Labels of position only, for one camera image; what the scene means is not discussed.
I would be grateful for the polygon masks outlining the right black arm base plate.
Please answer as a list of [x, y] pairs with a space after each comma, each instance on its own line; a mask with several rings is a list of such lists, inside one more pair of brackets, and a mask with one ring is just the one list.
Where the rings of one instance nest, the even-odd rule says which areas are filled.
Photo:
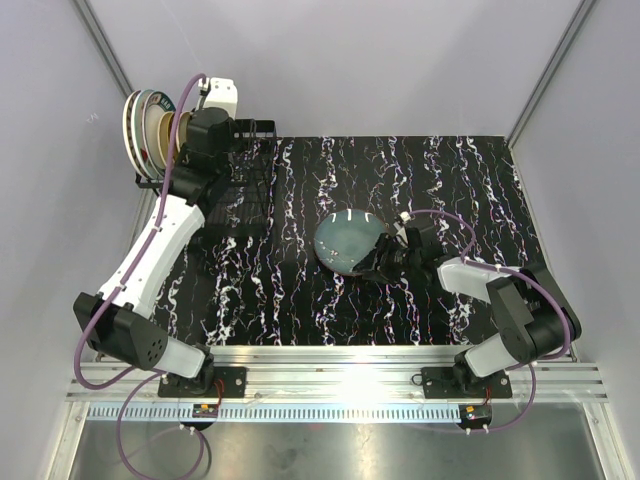
[[423, 367], [417, 385], [426, 399], [510, 399], [511, 383], [504, 370], [487, 377], [467, 376], [458, 367]]

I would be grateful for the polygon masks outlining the small cream floral plate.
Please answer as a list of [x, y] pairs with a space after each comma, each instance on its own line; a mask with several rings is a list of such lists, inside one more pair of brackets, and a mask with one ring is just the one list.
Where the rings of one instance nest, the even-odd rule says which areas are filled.
[[168, 148], [170, 142], [170, 130], [171, 123], [174, 117], [173, 112], [165, 112], [158, 124], [157, 130], [157, 141], [159, 145], [159, 155], [161, 159], [161, 164], [163, 167], [166, 166], [167, 156], [168, 156]]

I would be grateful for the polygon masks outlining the black marble pattern mat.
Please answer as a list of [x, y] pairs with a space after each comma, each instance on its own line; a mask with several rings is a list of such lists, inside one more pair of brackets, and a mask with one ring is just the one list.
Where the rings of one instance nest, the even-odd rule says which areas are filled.
[[498, 136], [286, 137], [274, 157], [267, 234], [198, 235], [157, 294], [152, 321], [188, 343], [468, 345], [496, 330], [490, 307], [421, 286], [343, 277], [321, 265], [314, 232], [357, 208], [391, 221], [433, 219], [449, 254], [538, 263], [541, 243], [506, 141]]

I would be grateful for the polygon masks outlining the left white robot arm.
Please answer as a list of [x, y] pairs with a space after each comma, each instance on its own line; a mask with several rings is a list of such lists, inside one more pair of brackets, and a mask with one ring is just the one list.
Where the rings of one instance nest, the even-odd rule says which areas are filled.
[[231, 184], [232, 152], [241, 141], [235, 120], [221, 107], [196, 110], [178, 159], [146, 226], [121, 265], [94, 295], [80, 293], [73, 312], [82, 329], [73, 360], [77, 381], [84, 347], [130, 367], [180, 378], [194, 397], [215, 385], [213, 357], [203, 346], [169, 336], [150, 320], [156, 295], [191, 237], [200, 230]]

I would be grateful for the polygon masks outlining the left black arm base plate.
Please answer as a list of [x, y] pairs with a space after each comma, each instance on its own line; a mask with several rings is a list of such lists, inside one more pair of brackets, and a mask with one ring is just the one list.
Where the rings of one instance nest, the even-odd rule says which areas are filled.
[[161, 398], [204, 399], [222, 396], [223, 399], [242, 399], [246, 390], [248, 370], [245, 367], [208, 366], [196, 377], [168, 375], [168, 382], [160, 382]]

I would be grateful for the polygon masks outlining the right aluminium frame post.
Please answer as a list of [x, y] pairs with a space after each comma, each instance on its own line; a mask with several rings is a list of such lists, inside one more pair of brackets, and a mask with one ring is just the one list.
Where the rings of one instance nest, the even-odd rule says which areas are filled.
[[577, 41], [581, 31], [598, 3], [598, 0], [580, 0], [578, 2], [541, 74], [539, 75], [533, 90], [529, 94], [522, 111], [518, 115], [509, 135], [506, 137], [507, 145], [510, 149], [515, 147], [522, 136], [547, 89], [563, 65], [566, 57]]

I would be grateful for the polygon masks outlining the left aluminium frame post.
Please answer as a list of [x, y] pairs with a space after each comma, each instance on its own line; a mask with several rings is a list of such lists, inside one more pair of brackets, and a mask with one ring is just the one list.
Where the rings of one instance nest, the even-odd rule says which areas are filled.
[[118, 91], [124, 98], [128, 97], [134, 91], [134, 88], [91, 2], [88, 0], [71, 0], [70, 3], [94, 44], [104, 66], [111, 75]]

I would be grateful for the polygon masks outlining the white plate dark green rim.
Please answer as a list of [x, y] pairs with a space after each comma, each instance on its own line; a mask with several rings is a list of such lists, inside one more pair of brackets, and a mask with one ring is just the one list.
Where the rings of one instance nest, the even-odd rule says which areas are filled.
[[158, 131], [160, 121], [165, 113], [175, 111], [171, 98], [162, 91], [152, 91], [142, 107], [142, 147], [141, 151], [150, 169], [152, 178], [164, 175], [164, 166], [160, 155], [160, 140]]

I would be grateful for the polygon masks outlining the aluminium mounting rail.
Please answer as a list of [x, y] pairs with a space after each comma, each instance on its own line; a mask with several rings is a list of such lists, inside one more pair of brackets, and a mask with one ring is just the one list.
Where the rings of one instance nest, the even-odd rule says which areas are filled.
[[[459, 346], [221, 346], [218, 366], [247, 370], [247, 403], [420, 403], [421, 368], [448, 366]], [[568, 357], [540, 361], [508, 375], [514, 402], [527, 400], [535, 384], [539, 403], [605, 403], [607, 392], [593, 363]]]

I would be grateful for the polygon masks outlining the aluminium frame post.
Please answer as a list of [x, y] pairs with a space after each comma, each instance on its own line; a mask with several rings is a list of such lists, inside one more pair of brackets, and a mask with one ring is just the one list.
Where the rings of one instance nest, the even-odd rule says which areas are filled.
[[118, 91], [124, 98], [128, 97], [134, 91], [134, 88], [91, 2], [88, 0], [71, 0], [70, 3], [94, 44], [104, 66], [111, 75]]
[[529, 94], [522, 111], [518, 115], [509, 135], [506, 137], [507, 145], [510, 149], [515, 147], [522, 136], [547, 89], [563, 65], [566, 57], [577, 41], [581, 31], [598, 3], [598, 0], [580, 0], [578, 2], [541, 74], [539, 75], [533, 90]]

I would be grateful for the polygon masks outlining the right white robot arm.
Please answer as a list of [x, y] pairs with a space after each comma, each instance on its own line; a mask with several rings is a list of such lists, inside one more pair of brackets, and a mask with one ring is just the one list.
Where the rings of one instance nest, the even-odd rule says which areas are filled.
[[349, 262], [367, 280], [393, 283], [412, 274], [428, 286], [487, 303], [497, 333], [455, 356], [447, 388], [479, 397], [509, 368], [562, 356], [582, 335], [582, 326], [546, 266], [504, 267], [454, 257], [435, 238], [415, 228], [381, 234], [373, 249]]

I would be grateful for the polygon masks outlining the white plate watermelon pattern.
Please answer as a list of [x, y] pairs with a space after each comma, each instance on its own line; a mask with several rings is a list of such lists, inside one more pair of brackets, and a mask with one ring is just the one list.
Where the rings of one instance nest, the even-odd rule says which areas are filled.
[[153, 171], [148, 169], [148, 162], [142, 150], [144, 147], [142, 123], [143, 107], [151, 93], [152, 91], [150, 89], [142, 90], [137, 93], [132, 102], [130, 118], [134, 159], [138, 166], [140, 175], [146, 179], [151, 179]]

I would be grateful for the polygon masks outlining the yellow patterned small plate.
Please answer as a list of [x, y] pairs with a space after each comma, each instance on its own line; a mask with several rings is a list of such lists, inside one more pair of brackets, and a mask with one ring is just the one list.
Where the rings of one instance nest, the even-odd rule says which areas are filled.
[[173, 143], [174, 152], [177, 153], [180, 149], [179, 147], [179, 131], [180, 131], [180, 123], [181, 123], [182, 114], [173, 111], [168, 116], [168, 127], [167, 127], [167, 144]]

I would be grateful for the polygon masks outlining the teal bottom plate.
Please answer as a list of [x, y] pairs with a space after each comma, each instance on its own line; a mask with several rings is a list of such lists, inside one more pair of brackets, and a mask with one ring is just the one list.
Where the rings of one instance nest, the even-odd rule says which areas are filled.
[[387, 232], [386, 224], [374, 214], [347, 208], [321, 221], [314, 234], [314, 251], [319, 262], [332, 272], [358, 276], [354, 267]]

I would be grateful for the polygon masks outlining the cream plate dark floral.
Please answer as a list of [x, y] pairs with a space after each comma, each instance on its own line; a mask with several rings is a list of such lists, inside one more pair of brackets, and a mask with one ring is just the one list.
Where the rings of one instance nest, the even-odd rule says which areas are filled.
[[176, 130], [176, 146], [180, 148], [186, 142], [187, 127], [191, 119], [192, 113], [182, 112], [179, 118], [179, 124]]

